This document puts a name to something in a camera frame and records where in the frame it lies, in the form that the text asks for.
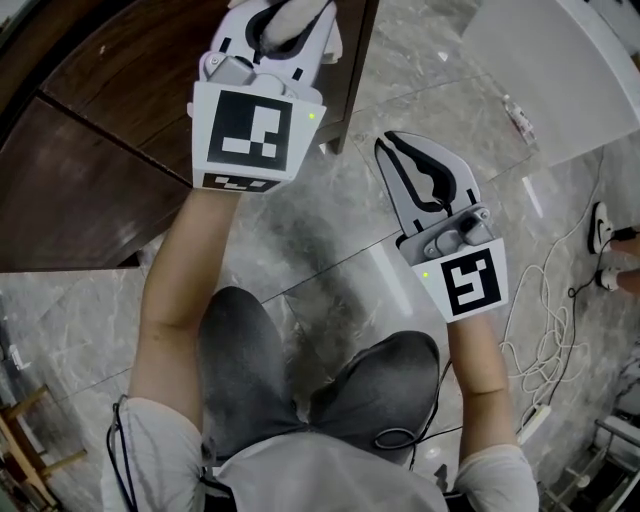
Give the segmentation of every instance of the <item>white t-shirt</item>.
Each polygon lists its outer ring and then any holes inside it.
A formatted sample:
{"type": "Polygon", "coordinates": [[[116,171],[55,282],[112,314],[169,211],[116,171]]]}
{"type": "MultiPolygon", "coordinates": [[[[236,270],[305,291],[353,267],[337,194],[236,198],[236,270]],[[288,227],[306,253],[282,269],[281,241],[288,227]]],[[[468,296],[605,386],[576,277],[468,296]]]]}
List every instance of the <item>white t-shirt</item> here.
{"type": "MultiPolygon", "coordinates": [[[[198,429],[176,411],[141,398],[128,400],[120,416],[138,510],[202,511],[198,429]]],[[[116,459],[126,482],[118,441],[116,459]]],[[[238,512],[447,511],[428,480],[321,434],[258,443],[229,459],[217,478],[233,490],[238,512]]],[[[516,446],[494,446],[463,461],[455,488],[477,512],[538,510],[531,468],[516,446]]],[[[108,456],[102,500],[105,511],[126,510],[108,456]]]]}

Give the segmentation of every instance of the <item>power strip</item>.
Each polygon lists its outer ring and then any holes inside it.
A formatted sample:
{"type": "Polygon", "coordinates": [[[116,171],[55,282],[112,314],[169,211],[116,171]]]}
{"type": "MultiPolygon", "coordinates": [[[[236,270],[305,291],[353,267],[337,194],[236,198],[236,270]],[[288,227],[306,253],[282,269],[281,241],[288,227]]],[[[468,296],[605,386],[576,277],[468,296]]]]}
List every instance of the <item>power strip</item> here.
{"type": "Polygon", "coordinates": [[[529,421],[527,421],[524,428],[520,431],[520,434],[518,435],[518,444],[522,446],[524,443],[526,443],[529,438],[535,433],[535,431],[540,428],[540,425],[544,423],[544,420],[546,420],[550,414],[551,407],[549,407],[548,405],[539,406],[536,409],[534,415],[529,418],[529,421]]]}

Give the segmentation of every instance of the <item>shoe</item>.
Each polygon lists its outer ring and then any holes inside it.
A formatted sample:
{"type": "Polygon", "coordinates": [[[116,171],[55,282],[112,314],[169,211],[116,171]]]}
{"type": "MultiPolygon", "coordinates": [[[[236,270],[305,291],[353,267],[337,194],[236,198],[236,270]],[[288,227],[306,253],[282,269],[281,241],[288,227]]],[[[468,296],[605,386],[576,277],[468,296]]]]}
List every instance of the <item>shoe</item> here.
{"type": "Polygon", "coordinates": [[[591,226],[587,246],[591,254],[600,254],[611,250],[609,240],[613,236],[613,224],[607,215],[607,205],[598,202],[593,205],[591,226]]]}
{"type": "Polygon", "coordinates": [[[617,278],[619,272],[619,269],[611,267],[598,270],[595,277],[596,284],[610,292],[616,291],[618,289],[617,278]]]}

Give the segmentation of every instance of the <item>gray shorts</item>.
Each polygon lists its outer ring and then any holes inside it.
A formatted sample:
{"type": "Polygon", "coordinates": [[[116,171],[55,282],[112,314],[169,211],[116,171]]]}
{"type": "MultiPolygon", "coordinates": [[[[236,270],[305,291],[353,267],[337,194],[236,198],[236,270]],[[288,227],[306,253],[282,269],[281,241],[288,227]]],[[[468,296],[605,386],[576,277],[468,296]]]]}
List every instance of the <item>gray shorts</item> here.
{"type": "MultiPolygon", "coordinates": [[[[215,445],[218,462],[260,441],[311,431],[401,463],[411,448],[381,450],[374,440],[392,428],[419,435],[436,399],[438,347],[424,333],[405,331],[358,353],[332,383],[313,393],[308,423],[301,421],[276,327],[258,300],[239,288],[212,298],[199,350],[211,423],[205,440],[215,445]]],[[[379,439],[384,446],[406,441],[401,433],[379,439]]]]}

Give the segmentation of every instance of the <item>white cable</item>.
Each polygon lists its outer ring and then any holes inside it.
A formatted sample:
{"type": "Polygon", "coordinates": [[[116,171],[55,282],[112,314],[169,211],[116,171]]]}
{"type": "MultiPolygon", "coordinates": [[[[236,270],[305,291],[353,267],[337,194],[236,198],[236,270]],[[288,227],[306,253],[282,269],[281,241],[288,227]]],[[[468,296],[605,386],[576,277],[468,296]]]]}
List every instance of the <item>white cable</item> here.
{"type": "MultiPolygon", "coordinates": [[[[555,312],[551,307],[551,287],[549,285],[549,280],[547,279],[547,266],[549,264],[549,260],[553,255],[553,251],[555,251],[556,247],[565,240],[567,240],[571,235],[573,235],[578,228],[582,225],[584,220],[587,218],[589,211],[591,210],[591,205],[593,204],[593,199],[595,198],[598,187],[600,186],[600,174],[602,169],[602,163],[604,161],[604,149],[602,150],[602,157],[600,158],[600,163],[598,164],[598,173],[596,176],[596,182],[593,186],[593,191],[591,192],[591,196],[589,197],[589,202],[580,217],[578,223],[563,237],[556,240],[547,257],[544,260],[544,264],[542,267],[538,265],[529,265],[522,275],[520,276],[520,281],[518,282],[518,287],[516,288],[515,296],[513,297],[513,303],[511,304],[511,310],[509,311],[509,318],[507,320],[507,325],[504,331],[504,338],[502,343],[500,343],[500,349],[504,353],[505,348],[509,348],[513,355],[513,360],[518,371],[515,375],[509,375],[509,378],[517,379],[522,378],[522,382],[520,387],[522,391],[526,394],[533,395],[531,398],[531,405],[527,408],[527,410],[522,414],[520,418],[520,429],[524,428],[525,418],[536,410],[536,408],[542,404],[543,399],[548,394],[548,392],[552,389],[553,385],[560,380],[560,375],[562,375],[564,370],[564,365],[568,364],[569,361],[564,361],[564,350],[569,349],[571,347],[570,344],[565,343],[567,338],[567,333],[573,328],[575,330],[575,318],[571,318],[569,315],[569,310],[565,306],[558,307],[555,312]],[[511,320],[513,317],[513,312],[515,310],[516,304],[518,302],[518,297],[520,295],[520,290],[522,285],[529,274],[530,271],[535,270],[542,275],[542,283],[540,286],[540,302],[542,306],[547,312],[547,321],[545,325],[545,333],[538,342],[538,347],[536,350],[536,359],[535,361],[526,369],[523,369],[520,365],[520,361],[518,360],[518,353],[509,339],[509,329],[511,327],[511,320]],[[555,344],[555,348],[551,352],[551,349],[548,349],[547,344],[549,338],[552,338],[553,343],[555,344]],[[542,379],[542,383],[539,383],[537,386],[529,387],[528,384],[532,377],[537,377],[538,379],[542,379]]],[[[580,370],[572,377],[563,378],[561,382],[572,382],[576,380],[585,368],[587,368],[591,364],[591,352],[590,346],[588,343],[579,343],[574,345],[574,350],[584,349],[585,351],[585,363],[580,368],[580,370]]]]}

